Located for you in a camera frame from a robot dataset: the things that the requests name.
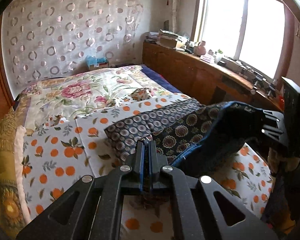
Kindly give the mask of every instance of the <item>small potted plant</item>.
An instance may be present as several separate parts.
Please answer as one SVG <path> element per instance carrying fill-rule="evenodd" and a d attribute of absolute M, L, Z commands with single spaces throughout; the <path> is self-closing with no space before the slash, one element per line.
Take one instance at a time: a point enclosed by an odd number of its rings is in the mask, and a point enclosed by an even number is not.
<path fill-rule="evenodd" d="M 215 63 L 218 63 L 223 57 L 223 51 L 221 49 L 218 49 L 216 52 L 216 60 Z"/>

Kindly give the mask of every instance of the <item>stack of books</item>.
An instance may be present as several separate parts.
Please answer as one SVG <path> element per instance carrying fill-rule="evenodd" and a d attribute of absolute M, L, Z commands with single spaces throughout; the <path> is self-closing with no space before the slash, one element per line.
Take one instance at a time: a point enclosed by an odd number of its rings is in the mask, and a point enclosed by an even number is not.
<path fill-rule="evenodd" d="M 186 44 L 188 38 L 180 36 L 176 33 L 160 30 L 158 34 L 158 41 L 162 47 L 173 49 L 173 48 L 181 48 Z"/>
<path fill-rule="evenodd" d="M 158 40 L 158 34 L 156 32 L 148 32 L 146 35 L 145 42 L 156 44 Z"/>

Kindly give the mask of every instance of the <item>pink peony print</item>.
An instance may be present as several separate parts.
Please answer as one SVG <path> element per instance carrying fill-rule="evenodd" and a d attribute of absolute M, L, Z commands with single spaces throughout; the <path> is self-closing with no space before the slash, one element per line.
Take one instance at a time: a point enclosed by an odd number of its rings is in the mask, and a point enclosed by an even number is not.
<path fill-rule="evenodd" d="M 74 75 L 75 77 L 81 77 L 81 76 L 84 76 L 86 74 L 86 72 L 83 72 L 83 73 L 79 73 L 77 75 Z"/>
<path fill-rule="evenodd" d="M 107 99 L 106 97 L 103 97 L 103 96 L 97 96 L 96 99 L 94 100 L 95 103 L 97 102 L 107 102 Z"/>
<path fill-rule="evenodd" d="M 125 78 L 117 78 L 116 81 L 118 83 L 122 83 L 122 84 L 130 84 L 130 83 L 132 83 L 132 80 L 128 79 L 127 77 L 125 77 Z"/>
<path fill-rule="evenodd" d="M 88 91 L 88 92 L 84 93 L 84 94 L 80 97 L 80 100 L 81 100 L 81 101 L 88 101 L 91 97 L 92 97 L 92 92 L 91 92 L 91 91 Z"/>
<path fill-rule="evenodd" d="M 79 81 L 71 84 L 61 91 L 61 96 L 65 98 L 78 98 L 90 92 L 90 86 L 86 81 Z"/>

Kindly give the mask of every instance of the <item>window frame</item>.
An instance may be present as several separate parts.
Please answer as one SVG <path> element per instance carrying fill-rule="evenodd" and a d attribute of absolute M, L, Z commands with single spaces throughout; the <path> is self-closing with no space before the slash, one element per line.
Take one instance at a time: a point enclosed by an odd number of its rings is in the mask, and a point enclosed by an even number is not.
<path fill-rule="evenodd" d="M 207 1 L 208 0 L 196 0 L 196 6 L 195 6 L 195 15 L 194 15 L 194 23 L 191 33 L 191 40 L 198 42 L 202 39 L 204 24 L 207 19 Z M 243 62 L 245 65 L 251 67 L 254 71 L 260 73 L 263 75 L 268 82 L 272 82 L 272 80 L 277 80 L 278 84 L 276 88 L 278 90 L 282 87 L 282 76 L 285 77 L 288 68 L 290 66 L 291 61 L 291 55 L 292 55 L 292 49 L 293 49 L 293 41 L 294 41 L 294 16 L 290 12 L 290 10 L 285 6 L 284 4 L 284 14 L 285 14 L 285 25 L 284 25 L 284 35 L 283 35 L 283 42 L 282 42 L 282 49 L 281 54 L 279 58 L 279 62 L 276 68 L 276 72 L 274 74 L 273 78 L 268 77 L 264 73 L 262 73 L 257 68 L 254 68 L 253 66 L 247 64 L 246 62 Z M 244 33 L 246 29 L 247 24 L 247 17 L 248 17 L 248 0 L 244 0 L 244 8 L 243 8 L 243 15 L 242 15 L 242 23 L 240 27 L 240 34 L 239 39 L 237 43 L 237 48 L 235 55 L 233 57 L 234 60 L 240 60 L 240 52 L 243 45 L 243 39 L 244 39 Z"/>

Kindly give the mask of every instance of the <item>white container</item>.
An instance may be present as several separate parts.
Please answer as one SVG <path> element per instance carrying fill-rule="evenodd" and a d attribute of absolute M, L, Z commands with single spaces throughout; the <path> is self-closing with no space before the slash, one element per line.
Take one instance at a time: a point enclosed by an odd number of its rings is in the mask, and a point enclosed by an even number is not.
<path fill-rule="evenodd" d="M 222 59 L 222 57 L 223 57 L 223 54 L 217 52 L 216 53 L 216 59 L 215 59 L 214 62 L 217 64 Z"/>

